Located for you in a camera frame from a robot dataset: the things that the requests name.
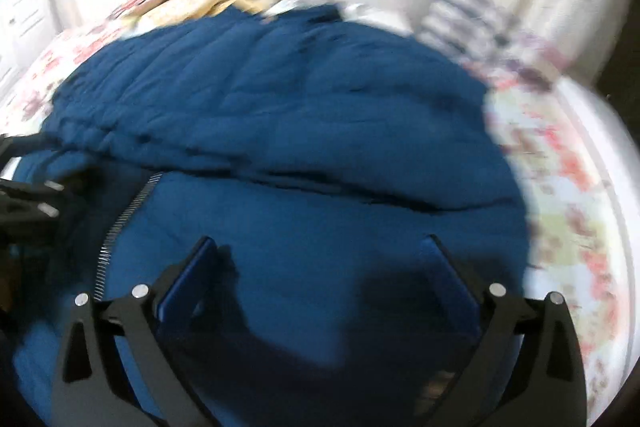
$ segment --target blue quilted blanket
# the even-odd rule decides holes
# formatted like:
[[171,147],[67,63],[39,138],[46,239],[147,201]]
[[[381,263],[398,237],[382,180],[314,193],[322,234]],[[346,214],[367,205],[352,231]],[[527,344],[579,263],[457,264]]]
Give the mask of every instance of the blue quilted blanket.
[[[438,52],[333,7],[270,22],[231,8],[80,66],[44,126],[62,144],[47,168],[84,154],[166,172],[117,241],[107,298],[201,235],[226,246],[229,270],[174,346],[225,427],[408,425],[465,349],[420,271],[421,238],[514,291],[526,265],[526,210],[484,95]],[[25,158],[17,178],[42,161]],[[25,325],[14,354],[46,419],[62,321]]]

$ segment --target white cabinet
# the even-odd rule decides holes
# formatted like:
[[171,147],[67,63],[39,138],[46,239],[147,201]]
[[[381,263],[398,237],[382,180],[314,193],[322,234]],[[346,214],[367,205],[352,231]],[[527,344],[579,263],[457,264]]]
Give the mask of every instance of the white cabinet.
[[0,0],[0,96],[57,33],[49,0]]

